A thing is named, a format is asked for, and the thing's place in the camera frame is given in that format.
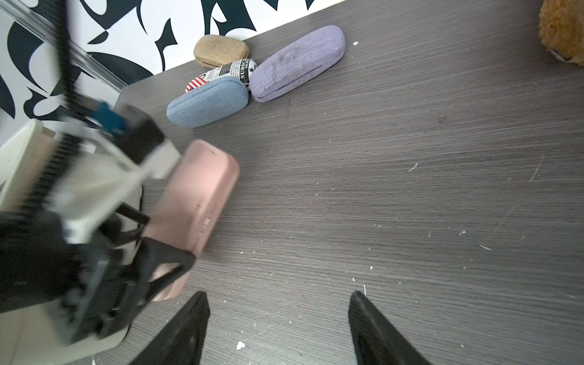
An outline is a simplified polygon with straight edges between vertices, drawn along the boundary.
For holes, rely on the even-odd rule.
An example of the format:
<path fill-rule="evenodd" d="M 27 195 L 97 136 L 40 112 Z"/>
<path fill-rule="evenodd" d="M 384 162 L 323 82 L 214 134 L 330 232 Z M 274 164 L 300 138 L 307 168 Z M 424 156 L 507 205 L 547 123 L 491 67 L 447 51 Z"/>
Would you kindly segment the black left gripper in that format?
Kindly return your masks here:
<path fill-rule="evenodd" d="M 150 237 L 132 264 L 120 246 L 139 238 L 150 218 L 120 209 L 88 244 L 69 244 L 58 214 L 31 220 L 1 213 L 1 312 L 47 305 L 64 342 L 107 337 L 129 325 L 164 289 L 190 271 L 191 253 Z"/>

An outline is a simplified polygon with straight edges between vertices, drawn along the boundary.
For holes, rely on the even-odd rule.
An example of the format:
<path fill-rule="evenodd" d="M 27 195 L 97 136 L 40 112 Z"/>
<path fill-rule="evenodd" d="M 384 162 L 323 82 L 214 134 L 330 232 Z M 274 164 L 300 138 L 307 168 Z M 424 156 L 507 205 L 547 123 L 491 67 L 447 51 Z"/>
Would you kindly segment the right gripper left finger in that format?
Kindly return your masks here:
<path fill-rule="evenodd" d="M 200 364 L 210 315 L 207 294 L 196 292 L 130 364 Z"/>

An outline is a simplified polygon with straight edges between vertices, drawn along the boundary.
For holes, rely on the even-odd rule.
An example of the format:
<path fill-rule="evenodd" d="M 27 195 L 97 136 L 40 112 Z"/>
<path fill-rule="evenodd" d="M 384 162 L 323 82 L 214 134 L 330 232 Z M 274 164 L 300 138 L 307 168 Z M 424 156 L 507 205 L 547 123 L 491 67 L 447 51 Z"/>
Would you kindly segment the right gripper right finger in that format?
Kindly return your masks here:
<path fill-rule="evenodd" d="M 351 295 L 348 322 L 357 364 L 430 365 L 360 291 Z"/>

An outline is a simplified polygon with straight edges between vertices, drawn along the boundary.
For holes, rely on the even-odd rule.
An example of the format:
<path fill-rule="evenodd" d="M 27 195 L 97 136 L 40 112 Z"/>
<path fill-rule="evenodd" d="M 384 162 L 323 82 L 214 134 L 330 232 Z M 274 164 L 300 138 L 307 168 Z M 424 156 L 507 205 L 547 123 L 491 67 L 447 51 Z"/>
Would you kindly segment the cream plastic storage box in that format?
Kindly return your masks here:
<path fill-rule="evenodd" d="M 41 207 L 24 207 L 42 170 L 57 149 L 55 132 L 39 120 L 26 122 L 1 147 L 1 210 L 16 214 L 17 231 L 10 235 L 18 249 L 30 246 L 41 258 L 38 269 L 49 259 L 33 244 L 33 218 Z M 138 207 L 146 169 L 123 156 L 100 132 L 82 131 L 88 148 L 74 160 L 71 171 L 58 179 L 49 194 L 49 210 L 61 216 L 65 240 L 76 248 L 88 244 L 91 234 L 121 203 Z M 106 337 L 89 334 L 68 344 L 59 337 L 43 304 L 27 304 L 1 315 L 1 362 L 3 364 L 66 364 L 114 348 L 129 331 L 127 325 Z"/>

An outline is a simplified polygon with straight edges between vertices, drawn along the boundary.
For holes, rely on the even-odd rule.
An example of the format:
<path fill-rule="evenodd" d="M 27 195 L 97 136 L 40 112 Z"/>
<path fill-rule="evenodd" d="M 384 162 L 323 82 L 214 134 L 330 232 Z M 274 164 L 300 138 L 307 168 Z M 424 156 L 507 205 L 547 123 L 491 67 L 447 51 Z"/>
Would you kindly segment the light blue case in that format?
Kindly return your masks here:
<path fill-rule="evenodd" d="M 239 79 L 228 76 L 173 100 L 167 107 L 167 118 L 177 126 L 195 129 L 231 116 L 248 103 L 246 86 Z"/>

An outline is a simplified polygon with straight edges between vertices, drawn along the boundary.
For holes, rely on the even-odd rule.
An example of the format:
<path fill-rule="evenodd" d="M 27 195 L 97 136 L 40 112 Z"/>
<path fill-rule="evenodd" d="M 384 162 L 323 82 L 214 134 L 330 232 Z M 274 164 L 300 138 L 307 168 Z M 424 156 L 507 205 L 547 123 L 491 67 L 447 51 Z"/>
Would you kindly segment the newspaper print case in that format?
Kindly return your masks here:
<path fill-rule="evenodd" d="M 219 78 L 232 77 L 238 79 L 249 90 L 249 77 L 257 68 L 257 63 L 253 59 L 240 59 L 226 65 L 219 66 L 208 70 L 207 72 L 195 77 L 185 88 L 185 93 L 200 88 L 209 82 Z"/>

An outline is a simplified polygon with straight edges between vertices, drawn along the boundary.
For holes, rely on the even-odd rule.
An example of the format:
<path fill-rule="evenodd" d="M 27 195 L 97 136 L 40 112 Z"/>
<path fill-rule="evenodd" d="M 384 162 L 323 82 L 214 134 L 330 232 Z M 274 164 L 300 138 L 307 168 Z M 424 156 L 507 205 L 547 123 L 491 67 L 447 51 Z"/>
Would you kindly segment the purple case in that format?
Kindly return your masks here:
<path fill-rule="evenodd" d="M 257 66 L 249 77 L 252 97 L 260 103 L 281 97 L 324 73 L 344 54 L 342 29 L 335 25 L 321 27 Z"/>

